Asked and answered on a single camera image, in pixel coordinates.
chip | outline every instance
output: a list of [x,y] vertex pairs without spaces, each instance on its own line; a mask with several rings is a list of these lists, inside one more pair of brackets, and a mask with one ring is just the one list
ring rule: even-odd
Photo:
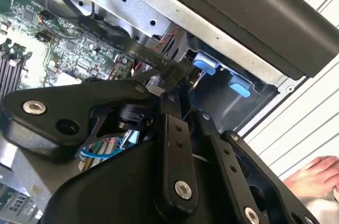
[[30,11],[24,11],[23,12],[23,18],[29,22],[32,22],[33,21],[33,18],[34,18],[34,14]]
[[76,46],[76,44],[75,44],[74,42],[67,41],[67,43],[66,43],[66,49],[67,49],[68,51],[73,52],[74,49],[75,49],[75,46]]

screw hole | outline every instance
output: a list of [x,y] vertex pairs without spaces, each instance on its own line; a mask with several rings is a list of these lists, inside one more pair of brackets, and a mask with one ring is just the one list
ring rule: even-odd
[[181,143],[180,141],[177,141],[177,142],[176,142],[176,145],[177,145],[178,147],[182,148],[182,143]]
[[40,106],[37,105],[37,104],[30,104],[30,105],[29,105],[29,108],[30,108],[31,110],[35,110],[35,111],[40,110]]
[[292,219],[296,224],[303,224],[303,221],[295,213],[292,213]]
[[230,165],[230,168],[231,168],[231,170],[232,170],[234,173],[237,172],[237,169],[235,168],[235,166]]
[[69,119],[61,119],[57,121],[57,130],[67,136],[74,136],[79,132],[79,125]]
[[176,130],[179,131],[179,132],[182,131],[182,128],[181,128],[180,126],[178,126],[178,125],[176,125],[175,128],[176,128]]

capacitor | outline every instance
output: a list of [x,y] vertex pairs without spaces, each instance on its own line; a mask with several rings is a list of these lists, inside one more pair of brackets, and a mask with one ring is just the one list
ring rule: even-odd
[[124,58],[121,59],[121,62],[122,62],[122,64],[127,64],[128,61],[127,61],[127,59],[124,57]]
[[92,51],[92,55],[97,55],[100,52],[100,48],[96,48]]

white wall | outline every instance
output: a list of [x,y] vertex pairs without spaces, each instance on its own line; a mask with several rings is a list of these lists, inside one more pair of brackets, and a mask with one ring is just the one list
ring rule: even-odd
[[[339,0],[306,0],[337,28]],[[282,179],[321,155],[339,156],[339,56],[246,138]]]

black panel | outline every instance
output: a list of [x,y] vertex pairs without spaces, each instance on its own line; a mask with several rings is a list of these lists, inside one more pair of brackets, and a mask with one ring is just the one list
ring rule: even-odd
[[198,107],[213,118],[220,133],[239,131],[278,94],[268,85],[260,94],[250,88],[250,97],[244,98],[228,86],[231,78],[228,71],[218,70],[213,76],[205,75],[194,91]]
[[339,52],[337,29],[303,0],[180,1],[293,79]]

